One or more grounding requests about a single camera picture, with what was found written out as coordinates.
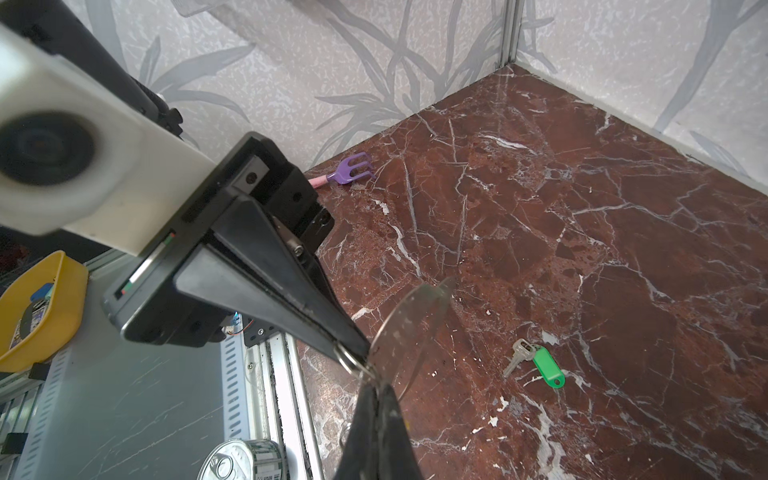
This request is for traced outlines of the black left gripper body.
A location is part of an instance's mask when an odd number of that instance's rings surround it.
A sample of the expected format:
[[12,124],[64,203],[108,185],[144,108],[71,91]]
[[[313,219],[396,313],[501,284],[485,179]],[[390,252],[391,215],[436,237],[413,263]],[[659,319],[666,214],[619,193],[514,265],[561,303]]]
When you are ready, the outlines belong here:
[[279,330],[331,341],[335,296],[316,252],[333,225],[303,173],[248,133],[106,292],[104,311],[145,344],[220,342],[236,318],[250,341]]

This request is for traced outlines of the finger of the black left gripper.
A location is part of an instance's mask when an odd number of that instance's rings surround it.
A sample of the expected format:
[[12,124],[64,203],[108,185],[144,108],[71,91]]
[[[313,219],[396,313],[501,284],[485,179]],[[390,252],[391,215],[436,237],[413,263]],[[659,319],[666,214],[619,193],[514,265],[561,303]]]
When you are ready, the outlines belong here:
[[212,232],[255,275],[259,289],[277,301],[279,329],[328,357],[341,346],[357,360],[368,358],[370,342],[316,287],[256,201],[233,201]]
[[272,288],[247,269],[203,245],[194,250],[174,275],[176,290],[195,300],[237,311],[293,335],[336,360],[341,344],[360,358],[360,330],[342,309],[315,288],[293,264],[289,280]]

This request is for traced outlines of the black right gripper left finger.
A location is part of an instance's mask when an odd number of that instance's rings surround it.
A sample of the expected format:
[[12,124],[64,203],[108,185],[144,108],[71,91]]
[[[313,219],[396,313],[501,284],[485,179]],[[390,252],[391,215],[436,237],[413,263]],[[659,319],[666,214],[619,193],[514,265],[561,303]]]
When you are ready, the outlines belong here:
[[334,479],[378,478],[378,407],[375,386],[364,384]]

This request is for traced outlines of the key with green tag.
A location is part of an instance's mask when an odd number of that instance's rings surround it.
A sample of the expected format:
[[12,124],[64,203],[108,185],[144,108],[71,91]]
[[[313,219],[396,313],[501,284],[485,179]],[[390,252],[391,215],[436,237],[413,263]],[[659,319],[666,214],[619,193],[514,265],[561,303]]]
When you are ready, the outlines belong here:
[[502,372],[503,378],[508,378],[521,363],[530,361],[536,366],[548,386],[553,389],[565,386],[566,377],[546,348],[534,345],[525,339],[518,339],[513,343],[512,352],[513,355]]

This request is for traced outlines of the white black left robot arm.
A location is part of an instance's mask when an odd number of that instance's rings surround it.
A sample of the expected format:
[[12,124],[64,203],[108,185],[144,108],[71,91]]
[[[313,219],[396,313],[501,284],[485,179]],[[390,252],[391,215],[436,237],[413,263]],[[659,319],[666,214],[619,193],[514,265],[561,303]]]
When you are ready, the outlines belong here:
[[102,303],[129,341],[200,347],[237,313],[361,370],[370,343],[319,264],[333,219],[309,180],[258,133],[216,162],[181,125],[64,3],[2,3],[2,225],[132,255]]

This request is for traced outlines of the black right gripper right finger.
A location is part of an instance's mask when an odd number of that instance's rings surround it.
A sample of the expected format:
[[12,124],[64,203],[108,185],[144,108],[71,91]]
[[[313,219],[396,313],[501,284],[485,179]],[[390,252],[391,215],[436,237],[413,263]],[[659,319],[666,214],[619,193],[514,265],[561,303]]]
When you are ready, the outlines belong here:
[[422,480],[397,396],[391,385],[378,392],[377,478],[382,480]]

